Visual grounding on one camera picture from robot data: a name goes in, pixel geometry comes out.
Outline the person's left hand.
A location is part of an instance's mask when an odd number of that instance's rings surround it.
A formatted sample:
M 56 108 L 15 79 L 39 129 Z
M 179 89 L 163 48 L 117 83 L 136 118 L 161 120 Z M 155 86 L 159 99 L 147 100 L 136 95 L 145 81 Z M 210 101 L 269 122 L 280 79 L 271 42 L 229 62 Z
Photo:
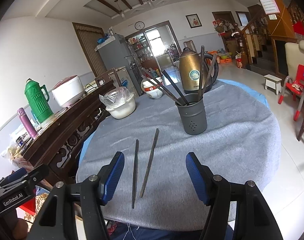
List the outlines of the person's left hand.
M 26 239 L 28 224 L 24 219 L 17 216 L 16 209 L 5 214 L 3 218 L 14 239 Z

